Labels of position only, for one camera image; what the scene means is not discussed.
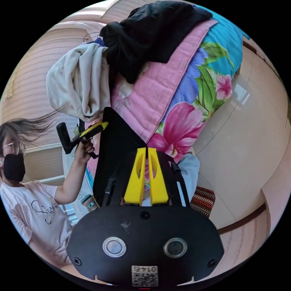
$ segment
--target screw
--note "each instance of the screw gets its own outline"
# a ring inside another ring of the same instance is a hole
[[[216,266],[216,264],[217,264],[217,260],[212,259],[211,261],[208,262],[207,267],[208,268],[213,268],[213,267]]]
[[[140,214],[141,219],[144,219],[144,220],[149,219],[150,216],[151,216],[150,213],[147,212],[147,211],[143,211],[143,212]]]
[[[81,266],[81,265],[82,265],[82,262],[81,262],[80,259],[77,258],[77,257],[74,257],[74,263],[75,263],[77,266]]]

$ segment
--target handheld device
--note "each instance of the handheld device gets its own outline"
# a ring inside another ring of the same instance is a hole
[[[90,125],[88,129],[76,135],[72,140],[70,139],[68,129],[65,122],[61,122],[57,125],[57,132],[59,135],[59,139],[61,141],[62,147],[66,154],[70,154],[75,146],[77,146],[80,142],[86,143],[88,140],[92,139],[93,136],[103,131],[108,122],[98,122],[93,125]],[[96,159],[98,156],[92,152],[90,156],[93,159]]]
[[[151,207],[142,206],[146,156]],[[67,253],[87,278],[151,289],[207,277],[224,249],[214,224],[190,208],[173,158],[139,148],[111,174],[101,207],[75,225]]]

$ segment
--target red patterned mat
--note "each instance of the red patterned mat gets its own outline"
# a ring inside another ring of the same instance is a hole
[[[214,202],[215,194],[213,191],[197,186],[190,207],[209,218]]]

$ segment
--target white towel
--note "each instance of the white towel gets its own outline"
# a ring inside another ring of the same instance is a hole
[[[104,52],[107,47],[83,43],[62,56],[46,76],[51,107],[92,122],[110,106],[109,68]]]

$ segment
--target qr code sticker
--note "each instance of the qr code sticker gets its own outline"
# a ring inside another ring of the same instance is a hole
[[[157,287],[158,268],[145,266],[132,266],[133,287]]]

